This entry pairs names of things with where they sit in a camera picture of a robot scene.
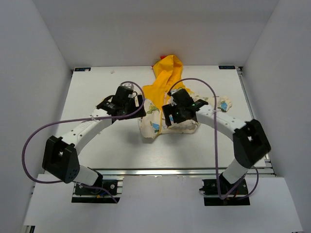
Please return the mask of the yellow dinosaur print kids jacket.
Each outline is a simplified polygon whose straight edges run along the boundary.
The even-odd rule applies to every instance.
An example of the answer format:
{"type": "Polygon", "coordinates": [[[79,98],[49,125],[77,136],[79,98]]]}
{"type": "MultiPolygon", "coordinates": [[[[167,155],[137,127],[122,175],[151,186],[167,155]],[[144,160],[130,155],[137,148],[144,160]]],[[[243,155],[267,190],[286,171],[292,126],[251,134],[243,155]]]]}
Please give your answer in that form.
{"type": "Polygon", "coordinates": [[[199,127],[194,120],[166,126],[162,106],[170,104],[172,98],[168,91],[177,81],[181,80],[183,63],[175,55],[160,57],[153,65],[155,81],[142,89],[145,95],[144,109],[146,116],[138,119],[140,133],[143,138],[154,140],[161,134],[186,133],[193,134],[199,127]]]}

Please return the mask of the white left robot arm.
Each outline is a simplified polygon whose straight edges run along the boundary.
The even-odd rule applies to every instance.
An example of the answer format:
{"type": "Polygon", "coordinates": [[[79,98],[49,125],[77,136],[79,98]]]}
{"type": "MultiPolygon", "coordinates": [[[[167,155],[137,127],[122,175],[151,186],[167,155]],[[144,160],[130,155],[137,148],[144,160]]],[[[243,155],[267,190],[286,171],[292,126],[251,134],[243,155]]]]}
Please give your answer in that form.
{"type": "Polygon", "coordinates": [[[116,120],[146,116],[142,95],[121,102],[103,100],[89,118],[85,118],[66,134],[48,138],[42,167],[64,183],[77,182],[86,185],[93,194],[102,190],[102,175],[80,165],[78,155],[82,149],[102,130],[116,120]]]}

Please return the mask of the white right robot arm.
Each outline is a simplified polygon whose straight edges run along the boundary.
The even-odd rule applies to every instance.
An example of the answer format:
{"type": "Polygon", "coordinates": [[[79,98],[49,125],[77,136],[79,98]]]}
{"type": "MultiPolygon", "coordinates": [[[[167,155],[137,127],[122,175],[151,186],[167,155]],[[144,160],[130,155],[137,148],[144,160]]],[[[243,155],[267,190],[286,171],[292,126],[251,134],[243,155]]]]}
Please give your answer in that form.
{"type": "Polygon", "coordinates": [[[224,193],[232,193],[237,188],[237,181],[271,151],[271,145],[258,120],[242,121],[217,112],[205,100],[194,101],[185,89],[169,93],[169,96],[172,98],[171,103],[162,106],[166,126],[194,120],[216,129],[233,142],[234,159],[220,175],[219,187],[224,193]]]}

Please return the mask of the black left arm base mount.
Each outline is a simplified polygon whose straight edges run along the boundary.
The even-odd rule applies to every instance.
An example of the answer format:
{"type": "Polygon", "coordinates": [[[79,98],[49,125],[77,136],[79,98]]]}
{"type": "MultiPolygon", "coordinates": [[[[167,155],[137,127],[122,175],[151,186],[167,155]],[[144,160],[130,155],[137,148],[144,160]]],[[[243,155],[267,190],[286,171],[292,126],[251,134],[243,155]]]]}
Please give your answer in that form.
{"type": "Polygon", "coordinates": [[[99,187],[90,188],[86,184],[75,183],[72,203],[117,204],[120,201],[123,178],[104,176],[99,187]]]}

